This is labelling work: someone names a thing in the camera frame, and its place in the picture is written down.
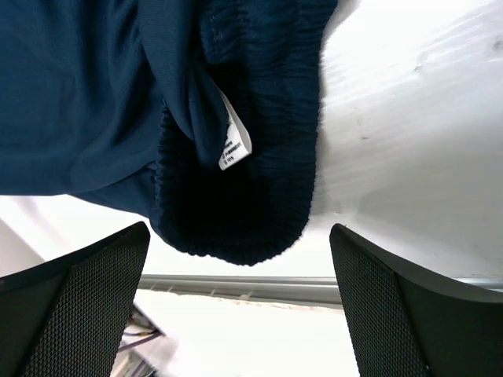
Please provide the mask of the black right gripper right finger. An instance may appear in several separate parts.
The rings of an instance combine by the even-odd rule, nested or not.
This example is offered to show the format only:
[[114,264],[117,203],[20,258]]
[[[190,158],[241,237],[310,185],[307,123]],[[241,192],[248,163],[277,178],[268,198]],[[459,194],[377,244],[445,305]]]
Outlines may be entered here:
[[500,376],[502,294],[330,232],[336,281],[362,376]]

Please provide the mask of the navy blue shorts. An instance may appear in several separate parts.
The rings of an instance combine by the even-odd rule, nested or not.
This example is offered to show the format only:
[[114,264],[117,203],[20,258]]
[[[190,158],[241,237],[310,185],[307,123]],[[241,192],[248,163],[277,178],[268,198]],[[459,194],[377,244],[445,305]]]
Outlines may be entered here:
[[1,193],[255,265],[302,235],[334,1],[4,1]]

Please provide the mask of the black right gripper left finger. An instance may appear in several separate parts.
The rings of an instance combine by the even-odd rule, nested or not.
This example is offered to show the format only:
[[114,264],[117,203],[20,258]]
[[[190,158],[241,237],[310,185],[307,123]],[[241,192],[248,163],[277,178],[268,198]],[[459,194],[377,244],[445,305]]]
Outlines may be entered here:
[[1,278],[3,376],[108,376],[149,249],[137,222]]

